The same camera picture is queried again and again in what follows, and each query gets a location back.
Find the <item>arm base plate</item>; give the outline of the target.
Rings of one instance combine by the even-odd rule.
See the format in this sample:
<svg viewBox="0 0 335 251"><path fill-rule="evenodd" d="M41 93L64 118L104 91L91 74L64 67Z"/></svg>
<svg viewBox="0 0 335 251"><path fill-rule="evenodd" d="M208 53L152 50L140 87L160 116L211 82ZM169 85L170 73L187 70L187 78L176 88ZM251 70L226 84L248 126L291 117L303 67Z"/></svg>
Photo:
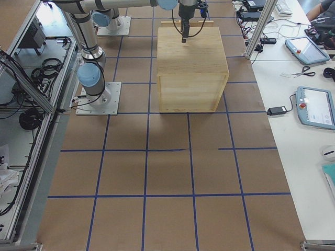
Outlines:
<svg viewBox="0 0 335 251"><path fill-rule="evenodd" d="M117 115L118 105L121 93L121 82L106 82L105 90L98 100L95 100L90 95L86 95L85 89L82 87L81 96L84 98L79 99L78 106L76 107L76 115L78 116L104 116L104 115Z"/></svg>
<svg viewBox="0 0 335 251"><path fill-rule="evenodd" d="M115 19L105 19L98 23L97 35L99 37L128 36L130 31L131 17L119 16Z"/></svg>

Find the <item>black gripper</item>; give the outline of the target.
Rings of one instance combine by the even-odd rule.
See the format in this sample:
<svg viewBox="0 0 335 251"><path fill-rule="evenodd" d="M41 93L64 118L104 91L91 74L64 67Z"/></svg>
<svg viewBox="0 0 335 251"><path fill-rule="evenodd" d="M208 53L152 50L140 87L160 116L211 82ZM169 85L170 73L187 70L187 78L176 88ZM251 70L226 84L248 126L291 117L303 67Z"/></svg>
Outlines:
<svg viewBox="0 0 335 251"><path fill-rule="evenodd" d="M196 0L179 0L178 15L181 19L182 43L186 42L189 36L189 20L194 17Z"/></svg>

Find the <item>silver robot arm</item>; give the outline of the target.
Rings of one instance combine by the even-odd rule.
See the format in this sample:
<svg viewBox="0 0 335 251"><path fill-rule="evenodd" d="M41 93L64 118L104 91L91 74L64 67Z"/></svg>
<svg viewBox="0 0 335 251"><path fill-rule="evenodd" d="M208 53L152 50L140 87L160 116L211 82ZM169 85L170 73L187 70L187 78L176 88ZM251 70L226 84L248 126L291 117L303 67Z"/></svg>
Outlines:
<svg viewBox="0 0 335 251"><path fill-rule="evenodd" d="M92 19L98 26L111 31L121 29L124 26L118 9L95 10L92 13Z"/></svg>
<svg viewBox="0 0 335 251"><path fill-rule="evenodd" d="M181 19L182 42L189 37L189 20L199 8L199 1L53 1L63 12L71 17L72 32L76 32L77 43L82 47L81 55L84 60L97 61L103 56L103 50L98 46L96 33L93 28L91 12L106 11L128 7L156 7L173 10L179 5L178 15Z"/></svg>

